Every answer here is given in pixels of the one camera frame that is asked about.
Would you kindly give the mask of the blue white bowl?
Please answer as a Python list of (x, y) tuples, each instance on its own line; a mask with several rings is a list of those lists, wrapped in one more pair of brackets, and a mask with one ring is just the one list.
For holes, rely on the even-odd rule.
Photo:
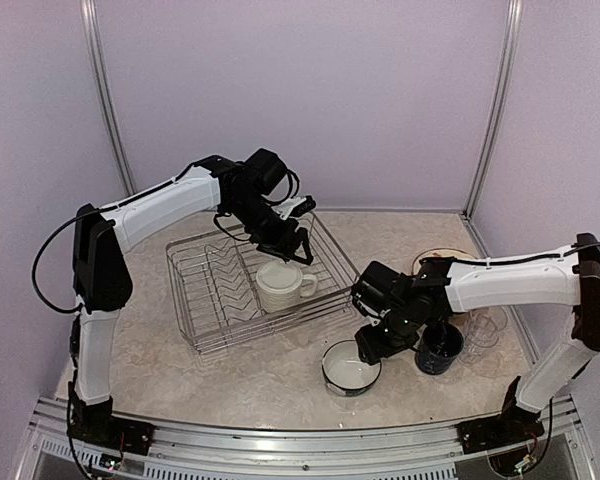
[(331, 345), (321, 359), (325, 384), (334, 394), (355, 397), (369, 391), (382, 373), (382, 363), (369, 365), (359, 357), (354, 340), (343, 340)]

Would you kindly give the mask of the white ribbed mug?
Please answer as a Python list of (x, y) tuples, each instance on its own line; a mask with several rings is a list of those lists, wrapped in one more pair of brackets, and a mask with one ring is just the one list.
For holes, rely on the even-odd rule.
[(304, 273), (295, 265), (273, 260), (256, 272), (256, 288), (261, 307), (266, 313), (276, 313), (299, 305), (318, 289), (316, 275)]

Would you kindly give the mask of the dark blue mug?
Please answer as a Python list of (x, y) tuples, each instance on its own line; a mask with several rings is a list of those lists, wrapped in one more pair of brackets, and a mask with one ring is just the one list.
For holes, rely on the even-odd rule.
[(447, 322), (427, 326), (415, 354), (418, 369), (432, 376), (446, 373), (464, 348), (460, 330)]

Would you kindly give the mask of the clear drinking glass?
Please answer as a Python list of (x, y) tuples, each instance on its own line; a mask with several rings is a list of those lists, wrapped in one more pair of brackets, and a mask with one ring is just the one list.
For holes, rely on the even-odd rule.
[(481, 341), (498, 338), (507, 328), (508, 317), (500, 307), (475, 309), (470, 312), (467, 333)]
[(459, 360), (464, 364), (474, 364), (478, 362), (485, 354), (489, 353), (490, 350), (498, 343), (498, 338), (492, 338), (491, 340), (481, 341), (470, 337), (467, 333), (467, 324), (464, 330), (464, 347), (463, 351), (459, 356)]

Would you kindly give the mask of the beige patterned plate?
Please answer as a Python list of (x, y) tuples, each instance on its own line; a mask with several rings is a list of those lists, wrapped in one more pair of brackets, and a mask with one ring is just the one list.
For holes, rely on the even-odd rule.
[(421, 252), (412, 262), (411, 265), (411, 274), (415, 275), (419, 272), (421, 268), (421, 261), (425, 258), (447, 258), (454, 257), (461, 260), (475, 260), (476, 257), (471, 255), (470, 253), (454, 249), (454, 248), (433, 248)]

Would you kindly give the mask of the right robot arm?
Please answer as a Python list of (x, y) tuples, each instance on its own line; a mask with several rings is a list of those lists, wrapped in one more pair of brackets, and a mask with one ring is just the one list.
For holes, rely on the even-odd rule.
[(371, 320), (355, 334), (359, 358), (369, 365), (413, 347), (421, 326), (454, 314), (532, 304), (571, 307), (572, 325), (510, 384), (501, 413), (491, 423), (492, 436), (511, 444), (600, 354), (600, 241), (581, 233), (572, 245), (528, 256), (425, 257), (413, 275), (373, 261), (353, 284), (351, 299)]

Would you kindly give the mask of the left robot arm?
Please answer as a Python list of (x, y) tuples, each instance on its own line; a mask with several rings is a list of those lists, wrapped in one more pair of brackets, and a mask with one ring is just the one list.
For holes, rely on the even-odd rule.
[(109, 374), (115, 325), (133, 290), (126, 254), (172, 224), (212, 210), (216, 220), (238, 220), (245, 242), (260, 252), (308, 265), (313, 260), (309, 234), (299, 219), (316, 202), (299, 189), (298, 175), (272, 151), (259, 149), (245, 161), (212, 155), (126, 199), (101, 207), (85, 204), (65, 222), (74, 229), (76, 304), (65, 311), (75, 318), (68, 420), (73, 436), (107, 445), (120, 434)]

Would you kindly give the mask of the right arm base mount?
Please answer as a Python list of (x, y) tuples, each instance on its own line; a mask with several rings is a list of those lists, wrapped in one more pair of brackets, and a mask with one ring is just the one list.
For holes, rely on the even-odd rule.
[(461, 422), (456, 430), (465, 455), (537, 439), (545, 433), (540, 421), (502, 420), (498, 415)]

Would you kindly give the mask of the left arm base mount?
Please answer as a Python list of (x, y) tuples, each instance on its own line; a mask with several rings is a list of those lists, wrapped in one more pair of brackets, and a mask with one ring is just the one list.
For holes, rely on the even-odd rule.
[(151, 423), (119, 417), (111, 417), (103, 426), (86, 427), (75, 421), (68, 427), (74, 440), (141, 456), (148, 455), (154, 431)]

